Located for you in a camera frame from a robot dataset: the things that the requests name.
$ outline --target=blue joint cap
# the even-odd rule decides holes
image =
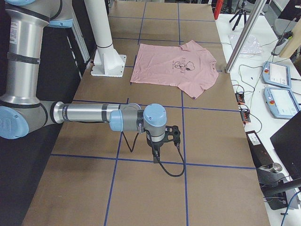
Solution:
[[[71,28],[73,25],[73,19],[69,20],[51,20],[48,27],[54,28]]]
[[[5,2],[14,6],[26,6],[34,1],[35,0],[5,0]]]
[[[123,118],[121,110],[112,111],[110,114],[110,128],[113,131],[123,131]]]
[[[154,127],[165,126],[167,117],[166,110],[162,105],[151,104],[146,106],[143,112],[144,120]]]
[[[26,136],[28,132],[28,123],[19,112],[0,106],[0,137],[17,139]]]

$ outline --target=cardboard table surface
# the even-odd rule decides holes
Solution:
[[[74,103],[159,103],[178,125],[186,171],[169,177],[152,163],[145,134],[130,153],[107,124],[65,123],[24,226],[268,226],[211,6],[117,1],[109,15],[114,48],[127,55],[122,78],[83,76]],[[219,77],[196,100],[177,87],[130,83],[139,43],[193,39],[217,59]],[[125,133],[132,143],[135,133]],[[182,170],[172,143],[161,160]]]

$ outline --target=black tripod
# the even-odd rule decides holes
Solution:
[[[243,14],[244,14],[244,22],[245,22],[245,24],[246,24],[246,11],[245,11],[245,6],[246,6],[246,2],[245,2],[245,0],[243,0],[243,2],[241,3],[241,9],[240,9],[240,10],[232,17],[232,19],[230,19],[229,23],[231,23],[231,22],[234,20],[234,18],[238,16],[238,18],[237,18],[237,20],[236,20],[236,22],[235,22],[234,27],[232,28],[232,30],[235,30],[236,26],[237,26],[238,23],[239,23],[239,20],[240,20],[240,18],[241,18],[241,15],[243,15]]]

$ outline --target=red object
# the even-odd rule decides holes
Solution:
[[[215,10],[214,10],[214,19],[215,20],[217,20],[218,15],[221,12],[221,8],[222,8],[223,3],[224,3],[224,0],[217,0],[216,7],[215,7]]]

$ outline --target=blue tape grid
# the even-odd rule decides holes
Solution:
[[[130,17],[130,18],[136,18],[136,19],[142,19],[141,21],[141,27],[140,27],[140,33],[139,33],[139,38],[138,39],[133,39],[133,38],[113,38],[113,39],[127,39],[127,40],[137,40],[137,44],[140,43],[141,40],[151,40],[151,39],[141,39],[141,32],[142,32],[142,27],[143,27],[143,21],[144,19],[153,19],[153,20],[177,20],[178,21],[178,32],[179,32],[179,40],[155,40],[155,41],[176,41],[179,42],[179,45],[181,45],[181,21],[200,21],[200,22],[215,22],[211,20],[183,20],[180,19],[180,7],[179,4],[177,5],[178,7],[178,18],[177,19],[159,19],[159,18],[145,18],[145,10],[146,10],[147,2],[144,5],[144,10],[143,10],[143,16],[142,17]],[[122,17],[122,16],[109,16],[109,17],[115,17],[115,18],[129,18],[129,17]],[[196,41],[197,43],[212,43],[212,44],[221,44],[220,42],[204,42],[204,41]],[[126,103],[116,103],[116,102],[100,102],[100,101],[86,101],[86,100],[74,100],[78,102],[88,102],[88,103],[99,103],[99,104],[127,104],[129,102],[129,98],[127,98]],[[185,109],[194,109],[194,110],[209,110],[209,111],[224,111],[224,112],[239,112],[239,110],[228,110],[228,109],[212,109],[212,108],[201,108],[201,107],[185,107],[184,106],[184,101],[183,101],[183,91],[181,91],[181,106],[164,106],[167,108],[179,108],[182,110],[182,135],[183,135],[183,157],[184,160],[186,161],[186,144],[185,144],[185,115],[184,115],[184,110]],[[111,196],[112,196],[112,191],[114,187],[114,180],[115,180],[115,175],[116,175],[116,169],[118,166],[118,161],[134,161],[134,162],[146,162],[146,163],[153,163],[153,161],[149,160],[139,160],[139,159],[125,159],[125,158],[119,158],[119,151],[120,151],[120,146],[121,146],[121,140],[122,140],[122,135],[120,134],[119,138],[119,144],[118,144],[118,150],[116,154],[116,158],[110,158],[110,157],[98,157],[98,156],[84,156],[84,155],[69,155],[69,154],[51,154],[51,156],[61,156],[61,157],[74,157],[74,158],[90,158],[90,159],[104,159],[104,160],[112,160],[115,161],[114,165],[114,171],[113,171],[113,176],[112,176],[112,181],[111,181],[111,187],[110,187],[110,193],[109,193],[109,198],[108,198],[108,203],[107,203],[107,210],[105,214],[105,220],[104,220],[104,226],[107,225],[107,220],[109,216],[109,209],[110,209],[110,202],[111,202]],[[170,161],[164,161],[162,162],[164,164],[178,164],[182,165],[182,163],[178,162],[170,162]],[[186,165],[188,166],[196,166],[196,167],[216,167],[216,168],[231,168],[231,169],[246,169],[246,170],[255,170],[256,168],[253,167],[242,167],[242,166],[226,166],[226,165],[212,165],[212,164],[197,164],[197,163],[189,163],[187,162]],[[189,226],[189,209],[188,209],[188,188],[187,188],[187,171],[184,173],[184,182],[185,182],[185,208],[186,208],[186,226]]]

